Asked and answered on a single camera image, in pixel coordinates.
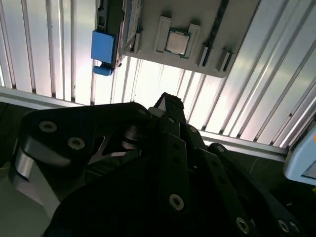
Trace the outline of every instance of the metal bar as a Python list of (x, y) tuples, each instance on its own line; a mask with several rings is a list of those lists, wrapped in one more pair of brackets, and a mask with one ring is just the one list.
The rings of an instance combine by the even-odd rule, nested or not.
[(0, 101), (36, 110), (82, 106), (81, 104), (58, 100), (42, 95), (31, 94), (5, 87), (0, 87)]
[(113, 72), (113, 78), (112, 78), (112, 89), (111, 89), (110, 104), (113, 104), (113, 101), (114, 101), (115, 87), (117, 85), (117, 77), (118, 77), (118, 69), (115, 69), (114, 72)]
[(63, 80), (65, 100), (71, 101), (72, 97), (72, 17), (71, 0), (62, 0), (62, 58), (63, 58)]
[(2, 2), (0, 1), (0, 67), (1, 67), (1, 82), (7, 88), (16, 88), (13, 65), (6, 30), (4, 11)]
[(29, 59), (29, 71), (31, 77), (31, 87), (32, 93), (36, 93), (36, 85), (35, 85), (35, 73), (34, 73), (34, 64), (33, 64), (33, 56), (32, 56), (32, 45), (31, 45), (31, 33), (30, 33), (30, 23), (28, 16), (28, 7), (26, 0), (21, 0), (22, 6), (22, 16), (23, 16), (23, 24), (24, 24), (24, 33), (26, 40), (26, 50)]
[(130, 102), (134, 102), (134, 100), (135, 100), (137, 80), (138, 80), (138, 76), (139, 76), (139, 71), (142, 68), (142, 64), (143, 64), (143, 60), (137, 59), (135, 76), (134, 76), (134, 81), (133, 81), (132, 94), (131, 94), (131, 97), (130, 97)]
[(238, 138), (199, 131), (203, 141), (208, 146), (211, 143), (221, 143), (228, 150), (248, 154), (251, 156), (272, 159), (284, 162), (288, 153), (287, 149), (273, 147), (256, 142), (250, 142)]
[(199, 79), (197, 90), (196, 90), (196, 93), (194, 95), (193, 102), (192, 102), (192, 104), (190, 106), (190, 110), (189, 110), (189, 113), (188, 113), (188, 116), (187, 116), (187, 121), (190, 121), (190, 119), (192, 117), (192, 113), (193, 113), (193, 110), (195, 109), (195, 107), (197, 105), (198, 98), (199, 98), (199, 96), (201, 94), (202, 87), (203, 87), (204, 82), (205, 82), (205, 78), (206, 78), (206, 75), (202, 74), (200, 79)]
[(122, 92), (122, 99), (121, 99), (121, 103), (123, 103), (123, 102), (124, 102), (124, 100), (125, 100), (125, 91), (126, 91), (126, 85), (127, 85), (127, 79), (128, 79), (129, 67), (130, 67), (130, 57), (127, 57), (126, 70), (125, 70), (125, 77), (124, 77), (124, 84), (123, 84), (123, 92)]
[[(96, 64), (97, 64), (96, 60), (93, 60), (93, 66), (95, 66)], [(94, 73), (92, 73), (90, 105), (94, 105), (94, 103), (95, 103), (96, 80), (97, 80), (96, 75)]]

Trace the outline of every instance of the blue block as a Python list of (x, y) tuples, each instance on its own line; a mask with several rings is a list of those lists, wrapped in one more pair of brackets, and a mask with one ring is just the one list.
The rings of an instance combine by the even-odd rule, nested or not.
[(104, 63), (111, 63), (113, 57), (114, 40), (114, 36), (93, 31), (91, 58)]
[(105, 67), (94, 66), (93, 72), (95, 74), (99, 74), (99, 75), (103, 75), (103, 76), (110, 76), (112, 74), (113, 70), (109, 69), (109, 68), (105, 68)]

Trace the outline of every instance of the white metal panel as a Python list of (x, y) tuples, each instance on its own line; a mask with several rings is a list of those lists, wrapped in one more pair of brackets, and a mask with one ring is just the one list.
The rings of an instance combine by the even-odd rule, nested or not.
[(225, 123), (230, 118), (231, 110), (236, 106), (238, 98), (245, 88), (248, 77), (271, 35), (275, 21), (278, 19), (279, 13), (282, 12), (284, 2), (280, 0), (261, 1), (206, 131), (219, 133), (225, 129)]
[(224, 134), (237, 137), (242, 133), (249, 116), (253, 113), (253, 109), (256, 108), (258, 100), (265, 91), (266, 85), (273, 77), (275, 67), (278, 66), (284, 52), (287, 50), (300, 17), (306, 10), (302, 5), (304, 5), (303, 2), (296, 0), (287, 3), (230, 119), (230, 127), (232, 125), (234, 127), (231, 130), (227, 127)]
[(205, 118), (210, 113), (209, 110), (215, 106), (216, 94), (220, 90), (220, 86), (224, 80), (225, 79), (206, 76), (200, 95), (194, 106), (192, 116), (189, 120), (189, 123), (192, 126), (202, 129)]
[(63, 61), (62, 61), (62, 37), (61, 37), (61, 1), (47, 0), (47, 20), (48, 20), (48, 41), (50, 71), (51, 74), (51, 93), (58, 99), (64, 99), (63, 87)]
[(92, 31), (95, 29), (96, 1), (73, 0), (72, 7), (72, 86), (76, 102), (89, 105), (91, 100)]
[(258, 138), (258, 142), (269, 144), (273, 140), (276, 132), (280, 129), (283, 122), (292, 117), (292, 110), (297, 101), (302, 98), (304, 92), (308, 89), (309, 85), (316, 80), (316, 50), (313, 51), (308, 58), (306, 64), (299, 72), (296, 80), (290, 87), (284, 99), (280, 102), (277, 110), (267, 123), (267, 126)]
[(300, 64), (304, 60), (305, 55), (314, 50), (315, 47), (313, 46), (313, 48), (311, 48), (311, 46), (316, 39), (316, 8), (312, 9), (312, 12), (310, 12), (309, 4), (302, 7), (303, 14), (308, 16), (306, 21), (305, 17), (301, 17), (301, 21), (295, 19), (296, 21), (299, 21), (299, 25), (297, 26), (298, 29), (300, 29), (299, 34), (297, 36), (295, 33), (293, 34), (292, 37), (295, 38), (294, 43), (291, 45), (291, 48), (284, 57), (280, 67), (277, 68), (277, 72), (272, 82), (265, 91), (264, 96), (247, 124), (246, 129), (242, 133), (241, 138), (250, 141), (255, 139), (259, 129), (269, 115), (269, 112), (272, 111), (282, 92), (285, 90), (285, 87), (294, 76), (295, 71), (300, 69)]
[(14, 87), (32, 92), (28, 49), (21, 0), (2, 0), (6, 36), (15, 78)]
[(0, 79), (1, 86), (12, 88), (12, 80), (14, 80), (10, 47), (6, 33), (6, 25), (4, 23), (4, 12), (2, 2), (0, 1)]
[(32, 62), (36, 93), (51, 96), (51, 76), (49, 64), (48, 27), (45, 1), (25, 0), (25, 12), (27, 16), (30, 38), (29, 59)]

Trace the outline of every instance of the black mechanical linkage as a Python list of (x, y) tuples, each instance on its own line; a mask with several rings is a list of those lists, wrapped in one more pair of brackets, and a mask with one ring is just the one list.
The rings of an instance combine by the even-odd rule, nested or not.
[(52, 217), (44, 236), (305, 236), (221, 144), (205, 146), (183, 103), (35, 111), (10, 179)]

